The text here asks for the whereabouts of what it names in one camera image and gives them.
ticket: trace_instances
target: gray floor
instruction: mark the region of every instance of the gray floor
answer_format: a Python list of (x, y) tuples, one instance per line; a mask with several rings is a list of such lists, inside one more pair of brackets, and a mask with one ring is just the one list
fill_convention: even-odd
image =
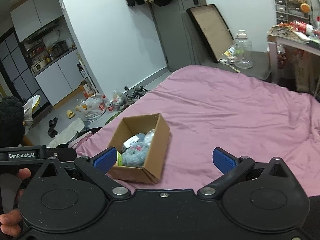
[[(154, 89), (158, 84), (160, 84), (162, 81), (164, 81), (171, 72), (167, 72), (163, 74), (161, 77), (157, 78), (150, 84), (146, 85), (145, 88), (152, 90)], [(52, 112), (47, 115), (41, 122), (39, 122), (34, 128), (30, 129), (29, 131), (26, 131), (27, 137), (31, 140), (31, 142), (34, 145), (48, 145), (52, 138), (48, 135), (48, 128), (49, 128), (49, 120), (52, 120), (54, 117), (58, 118), (57, 125), (55, 127), (55, 130), (60, 133), (65, 128), (67, 128), (73, 121), (75, 121), (77, 118), (81, 118), (82, 114), (80, 112), (75, 111), (75, 107), (79, 105), (79, 102), (77, 102), (77, 99), (85, 99), (84, 95), (82, 93), (78, 93), (76, 96), (74, 96), (72, 99), (70, 99), (68, 102), (66, 102), (63, 106), (61, 106), (57, 110), (52, 110)], [(71, 110), (73, 111), (76, 116), (72, 119), (67, 118), (67, 111)], [(115, 114), (115, 112), (108, 112), (106, 111), (105, 114), (98, 120), (92, 122), (90, 124), (90, 128), (95, 127), (103, 127), (105, 123), (109, 120), (110, 117), (112, 117)]]

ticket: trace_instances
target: pink bedsheet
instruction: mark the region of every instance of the pink bedsheet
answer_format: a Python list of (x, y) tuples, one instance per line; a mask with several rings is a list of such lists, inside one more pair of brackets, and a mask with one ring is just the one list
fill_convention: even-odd
[(161, 113), (171, 140), (162, 180), (134, 188), (193, 188), (222, 174), (212, 163), (221, 147), (257, 162), (282, 157), (308, 196), (320, 195), (320, 104), (308, 94), (205, 66), (187, 66), (126, 109), (78, 149), (94, 156), (106, 149), (125, 116)]

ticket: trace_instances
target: cardboard box on floor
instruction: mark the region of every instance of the cardboard box on floor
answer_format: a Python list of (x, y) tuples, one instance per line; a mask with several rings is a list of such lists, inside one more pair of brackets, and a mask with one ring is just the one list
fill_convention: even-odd
[(91, 97), (95, 94), (92, 87), (85, 80), (81, 81), (79, 88), (81, 89), (81, 91), (86, 99), (88, 99), (89, 97)]
[(125, 117), (119, 123), (109, 147), (120, 151), (122, 144), (138, 133), (148, 133), (155, 129), (147, 158), (142, 168), (113, 166), (108, 172), (114, 179), (157, 183), (161, 178), (162, 167), (169, 141), (169, 127), (161, 114)]

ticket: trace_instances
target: glass jar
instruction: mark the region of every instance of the glass jar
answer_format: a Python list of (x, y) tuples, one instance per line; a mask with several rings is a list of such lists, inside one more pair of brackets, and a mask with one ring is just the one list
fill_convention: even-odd
[(252, 63), (252, 42), (248, 39), (245, 30), (239, 30), (234, 40), (236, 46), (235, 65), (240, 69), (247, 69), (253, 66)]

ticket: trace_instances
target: human hand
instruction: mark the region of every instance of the human hand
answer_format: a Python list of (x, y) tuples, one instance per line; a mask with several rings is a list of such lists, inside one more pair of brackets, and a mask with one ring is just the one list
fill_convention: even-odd
[[(17, 174), (17, 177), (21, 180), (27, 179), (31, 176), (29, 169), (21, 169)], [(23, 190), (19, 190), (17, 194), (17, 199), (19, 199), (23, 194)], [(0, 215), (0, 229), (3, 233), (9, 236), (18, 236), (20, 234), (21, 228), (18, 223), (21, 221), (21, 215), (18, 209), (14, 209), (7, 214)]]

